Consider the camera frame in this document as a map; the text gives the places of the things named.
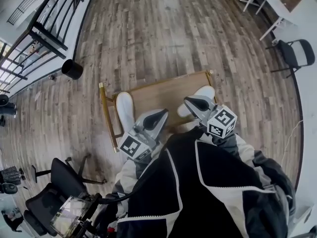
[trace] white desk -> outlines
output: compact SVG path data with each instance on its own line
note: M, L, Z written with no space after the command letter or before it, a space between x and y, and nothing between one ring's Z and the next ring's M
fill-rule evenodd
M243 9L243 12L246 11L246 9L248 8L249 4L252 3L254 0L248 0L246 6ZM275 11L275 13L278 15L278 19L273 23L273 25L266 31L266 33L264 33L262 35L262 37L260 38L260 41L263 40L263 38L270 32L273 30L273 28L275 26L278 26L281 24L281 22L286 19L287 21L291 22L292 24L296 25L295 20L293 19L293 17L291 16L291 13L289 12L289 10L285 7L285 5L282 3L281 0L264 0L263 3L261 4L260 8L258 9L257 13L262 9L263 5L265 4L265 2L267 2L272 9Z

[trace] railing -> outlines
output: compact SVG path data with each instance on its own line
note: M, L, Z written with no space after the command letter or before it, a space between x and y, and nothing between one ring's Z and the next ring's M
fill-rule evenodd
M5 56L4 49L0 51L0 92L10 93L15 84L54 58L66 58L61 51L68 49L65 38L81 1L44 0Z
M25 13L25 11L37 0L23 0L22 3L15 9L10 18L7 20L8 23L14 25L17 20Z

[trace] wooden floor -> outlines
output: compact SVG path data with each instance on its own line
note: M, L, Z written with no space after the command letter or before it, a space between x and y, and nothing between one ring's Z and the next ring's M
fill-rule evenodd
M76 61L83 76L72 81L58 75L43 79L12 98L19 108L0 129L1 161L22 167L30 179L31 165L49 169L54 157L71 156L78 168L92 153L84 174L107 178L91 193L111 191L122 158L114 154L102 112L98 83L107 94L195 71L211 69L218 97L237 115L237 131L256 149L279 163L292 129L299 121L293 80L270 73L281 63L260 42L268 23L251 6L242 13L238 0L92 0L81 32ZM298 174L300 127L290 140L283 169L293 183ZM49 181L29 180L24 201Z

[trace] wooden table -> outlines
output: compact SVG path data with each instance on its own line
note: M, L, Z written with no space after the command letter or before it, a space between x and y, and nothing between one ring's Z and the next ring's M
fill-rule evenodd
M212 86L210 71L201 71L158 81L153 84L131 89L127 92L131 95L133 100L135 118L138 118L142 113L150 110L166 108L169 111L166 128L172 128L191 122L194 119L192 115L186 118L181 118L177 114L177 108L184 103L185 97L193 95L198 89L206 85ZM106 89L103 83L99 84L99 88L112 146L114 151L118 152L116 139L122 137L124 131L122 124L119 122L121 133L114 134L109 114L109 106L112 105L115 107L116 97L118 94L114 94L112 98L109 98L106 96Z

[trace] chair backrest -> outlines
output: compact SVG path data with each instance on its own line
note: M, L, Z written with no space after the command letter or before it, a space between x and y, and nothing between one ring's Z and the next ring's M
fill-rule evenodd
M51 183L65 198L78 197L87 189L76 172L61 160L54 158L51 166Z
M315 63L315 54L311 44L306 40L299 40L300 44L303 47L304 53L307 59L307 65L312 65Z
M48 233L43 225L37 220L37 218L35 218L35 216L30 211L25 210L23 216L25 221L30 224L30 226L39 236L44 236Z
M51 227L51 220L64 202L55 187L49 183L38 195L28 199L25 205L49 235L56 236L57 232Z

